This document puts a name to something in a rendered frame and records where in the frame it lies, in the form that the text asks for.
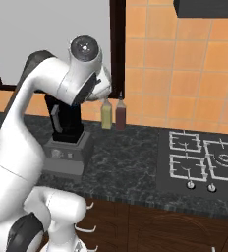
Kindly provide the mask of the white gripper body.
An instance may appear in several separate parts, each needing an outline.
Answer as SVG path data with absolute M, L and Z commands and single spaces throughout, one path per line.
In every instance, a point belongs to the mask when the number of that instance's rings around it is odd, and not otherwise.
M 97 76 L 97 84 L 87 98 L 87 101 L 96 101 L 107 98 L 112 92 L 111 84 L 111 75 L 108 69 L 105 66 L 102 66 Z

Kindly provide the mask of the black blender with grey base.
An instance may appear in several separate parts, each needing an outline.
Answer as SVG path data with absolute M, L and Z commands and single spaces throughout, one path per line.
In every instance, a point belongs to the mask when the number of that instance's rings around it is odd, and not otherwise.
M 69 106 L 49 94 L 44 98 L 53 133 L 43 146 L 46 154 L 43 170 L 79 183 L 94 149 L 94 140 L 81 120 L 81 106 Z

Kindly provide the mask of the yellow-green sauce bottle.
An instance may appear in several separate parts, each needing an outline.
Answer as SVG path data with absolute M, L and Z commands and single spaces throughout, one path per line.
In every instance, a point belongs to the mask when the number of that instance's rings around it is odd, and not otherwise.
M 112 105 L 107 98 L 101 106 L 101 127 L 103 129 L 112 127 Z

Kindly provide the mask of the dark red sauce bottle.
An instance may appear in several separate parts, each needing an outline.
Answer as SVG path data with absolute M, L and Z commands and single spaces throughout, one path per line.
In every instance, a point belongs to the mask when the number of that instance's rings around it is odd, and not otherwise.
M 123 101 L 123 96 L 119 94 L 116 105 L 116 129 L 124 130 L 126 127 L 126 105 Z

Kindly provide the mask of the dark-framed window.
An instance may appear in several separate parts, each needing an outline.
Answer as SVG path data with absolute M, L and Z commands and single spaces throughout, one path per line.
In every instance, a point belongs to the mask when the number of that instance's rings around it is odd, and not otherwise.
M 109 0 L 110 10 L 110 52 L 112 93 L 118 98 L 125 93 L 125 42 L 126 42 L 126 0 Z M 0 91 L 13 91 L 15 85 L 4 85 L 0 76 Z

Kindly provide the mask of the black gas hob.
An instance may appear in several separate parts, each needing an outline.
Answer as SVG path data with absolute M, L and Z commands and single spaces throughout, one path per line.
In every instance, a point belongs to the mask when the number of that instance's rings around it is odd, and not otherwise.
M 196 185 L 194 190 L 187 187 L 190 180 Z M 207 190 L 211 183 L 214 193 Z M 228 201 L 228 134 L 160 129 L 156 188 Z

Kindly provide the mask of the dark wood drawer front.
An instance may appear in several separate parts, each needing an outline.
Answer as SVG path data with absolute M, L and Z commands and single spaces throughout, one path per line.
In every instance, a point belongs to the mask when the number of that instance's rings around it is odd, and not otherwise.
M 89 206 L 93 205 L 93 207 L 87 211 L 88 216 L 120 218 L 121 220 L 126 220 L 128 218 L 129 207 L 127 204 L 91 198 L 86 198 L 86 203 Z
M 82 228 L 93 228 L 96 225 L 94 233 L 80 232 L 80 236 L 92 239 L 98 243 L 110 241 L 112 243 L 125 243 L 128 237 L 128 224 L 125 220 L 108 218 L 85 218 L 77 223 Z

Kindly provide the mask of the dark range hood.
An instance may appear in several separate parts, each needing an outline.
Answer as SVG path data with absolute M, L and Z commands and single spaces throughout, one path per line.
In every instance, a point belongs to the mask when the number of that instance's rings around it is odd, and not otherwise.
M 173 0 L 178 18 L 228 19 L 228 0 Z

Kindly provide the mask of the dark wood cupboard door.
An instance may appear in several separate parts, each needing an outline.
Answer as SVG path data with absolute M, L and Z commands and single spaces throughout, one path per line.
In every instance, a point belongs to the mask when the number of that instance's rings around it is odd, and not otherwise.
M 228 220 L 141 206 L 129 210 L 128 252 L 221 252 Z

